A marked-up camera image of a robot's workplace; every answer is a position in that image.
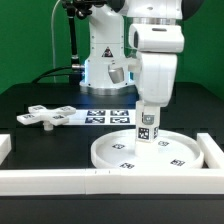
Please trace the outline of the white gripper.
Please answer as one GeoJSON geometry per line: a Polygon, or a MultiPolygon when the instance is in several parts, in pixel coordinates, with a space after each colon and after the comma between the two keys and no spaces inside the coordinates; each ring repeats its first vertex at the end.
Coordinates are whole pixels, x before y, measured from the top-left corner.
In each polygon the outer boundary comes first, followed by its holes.
{"type": "MultiPolygon", "coordinates": [[[[136,24],[129,28],[129,44],[136,49],[134,78],[141,99],[165,107],[171,98],[177,69],[177,53],[184,49],[178,25],[136,24]]],[[[144,114],[142,122],[152,125],[155,116],[144,114]]]]}

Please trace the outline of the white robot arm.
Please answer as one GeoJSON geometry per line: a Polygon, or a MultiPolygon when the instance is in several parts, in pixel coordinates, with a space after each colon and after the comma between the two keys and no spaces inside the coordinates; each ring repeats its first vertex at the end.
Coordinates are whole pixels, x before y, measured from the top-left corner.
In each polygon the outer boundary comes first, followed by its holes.
{"type": "Polygon", "coordinates": [[[133,75],[140,95],[136,123],[157,126],[171,98],[177,54],[184,49],[177,22],[192,17],[204,1],[96,0],[83,85],[99,93],[117,91],[133,75]]]}

